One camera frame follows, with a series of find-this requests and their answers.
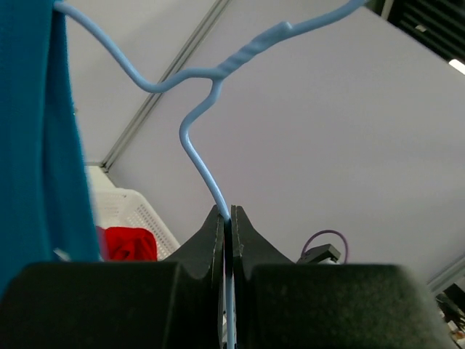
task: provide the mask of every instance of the white laundry basket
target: white laundry basket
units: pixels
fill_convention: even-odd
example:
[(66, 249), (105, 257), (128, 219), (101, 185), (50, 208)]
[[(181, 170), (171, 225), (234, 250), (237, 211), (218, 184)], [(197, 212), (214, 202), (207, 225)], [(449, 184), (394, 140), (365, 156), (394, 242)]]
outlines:
[(158, 260), (176, 251), (179, 243), (144, 196), (129, 189), (96, 189), (93, 192), (94, 216), (102, 228), (145, 228), (157, 243)]

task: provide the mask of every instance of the wire hanger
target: wire hanger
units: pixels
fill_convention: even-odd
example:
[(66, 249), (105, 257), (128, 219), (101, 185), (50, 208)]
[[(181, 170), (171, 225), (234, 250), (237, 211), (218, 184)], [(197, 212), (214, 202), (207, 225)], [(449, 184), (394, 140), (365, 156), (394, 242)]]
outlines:
[[(223, 197), (221, 190), (211, 175), (209, 169), (202, 161), (194, 149), (193, 144), (189, 138), (189, 128), (192, 123), (203, 113), (205, 113), (219, 98), (221, 88), (224, 80), (242, 65), (257, 56), (259, 53), (269, 49), (271, 46), (292, 38), (294, 36), (308, 33), (309, 31), (321, 28), (325, 25), (334, 23), (342, 18), (350, 15), (356, 9), (364, 5), (365, 0), (349, 0), (345, 5), (335, 9), (332, 12), (326, 13), (319, 17), (297, 23), (295, 25), (289, 22), (281, 22), (264, 31), (256, 36), (247, 45), (242, 47), (234, 55), (229, 56), (223, 63), (215, 68), (187, 68), (174, 74), (169, 79), (159, 83), (153, 84), (144, 79), (137, 69), (129, 62), (123, 52), (116, 46), (116, 44), (105, 34), (102, 29), (93, 23), (85, 14), (78, 11), (65, 2), (56, 1), (53, 9), (61, 12), (68, 17), (73, 18), (77, 23), (85, 27), (115, 58), (119, 65), (123, 68), (126, 74), (132, 81), (141, 89), (150, 93), (167, 92), (176, 85), (180, 84), (186, 79), (202, 78), (210, 79), (212, 81), (211, 90), (207, 98), (197, 105), (188, 115), (184, 118), (179, 128), (179, 138), (182, 147), (194, 163), (197, 170), (200, 172), (203, 180), (209, 188), (214, 200), (218, 206), (218, 210), (223, 216), (225, 225), (230, 224), (230, 211)], [(232, 260), (225, 259), (227, 269), (226, 274), (226, 317), (227, 317), (227, 346), (228, 349), (234, 348), (235, 343), (235, 327), (234, 327), (234, 303), (233, 303), (233, 279), (232, 279)]]

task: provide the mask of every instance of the metal ceiling beam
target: metal ceiling beam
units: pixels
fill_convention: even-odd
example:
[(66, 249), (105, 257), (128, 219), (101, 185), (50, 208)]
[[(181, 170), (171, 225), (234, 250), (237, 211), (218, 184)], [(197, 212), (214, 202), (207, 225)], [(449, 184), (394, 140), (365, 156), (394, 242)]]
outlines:
[[(186, 41), (181, 51), (179, 51), (177, 56), (174, 58), (171, 65), (162, 75), (159, 82), (166, 80), (168, 77), (174, 75), (184, 67), (194, 51), (200, 46), (209, 31), (214, 27), (215, 23), (218, 21), (219, 17), (222, 15), (230, 2), (231, 0), (215, 1), (214, 5), (210, 8), (190, 38)], [(100, 164), (104, 171), (107, 172), (118, 159), (118, 157), (123, 153), (136, 133), (140, 130), (140, 127), (152, 113), (154, 107), (157, 106), (162, 96), (163, 93), (153, 93), (149, 95), (144, 103), (140, 106), (139, 110), (133, 116), (128, 126), (116, 141), (115, 145), (110, 149), (110, 152)]]
[(391, 13), (392, 5), (394, 4), (394, 0), (385, 0), (383, 10), (381, 11), (381, 18), (387, 20), (389, 17), (389, 13)]
[(438, 294), (463, 276), (465, 276), (465, 254), (431, 279), (428, 287), (433, 294)]

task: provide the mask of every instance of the white wall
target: white wall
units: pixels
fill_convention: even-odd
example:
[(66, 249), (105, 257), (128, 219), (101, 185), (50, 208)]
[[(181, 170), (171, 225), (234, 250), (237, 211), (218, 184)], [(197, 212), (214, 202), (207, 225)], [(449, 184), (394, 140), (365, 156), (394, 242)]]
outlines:
[[(93, 19), (141, 74), (158, 81), (214, 0), (68, 0)], [(103, 46), (68, 20), (73, 97), (87, 161), (108, 154), (147, 97)]]
[[(216, 65), (265, 28), (342, 2), (234, 0), (190, 64)], [(180, 242), (214, 203), (177, 135), (208, 87), (168, 92), (110, 172)], [(227, 202), (290, 258), (333, 228), (352, 262), (401, 263), (426, 280), (464, 251), (464, 92), (462, 74), (361, 9), (241, 68), (192, 139)]]
[(89, 190), (112, 189), (115, 185), (98, 166), (86, 166), (87, 182)]

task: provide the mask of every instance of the teal fabric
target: teal fabric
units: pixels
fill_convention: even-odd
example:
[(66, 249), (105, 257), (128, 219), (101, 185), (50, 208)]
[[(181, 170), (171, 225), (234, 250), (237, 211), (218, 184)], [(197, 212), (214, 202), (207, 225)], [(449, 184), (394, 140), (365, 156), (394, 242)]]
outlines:
[(27, 264), (98, 261), (73, 114), (65, 20), (52, 0), (0, 0), (0, 294)]

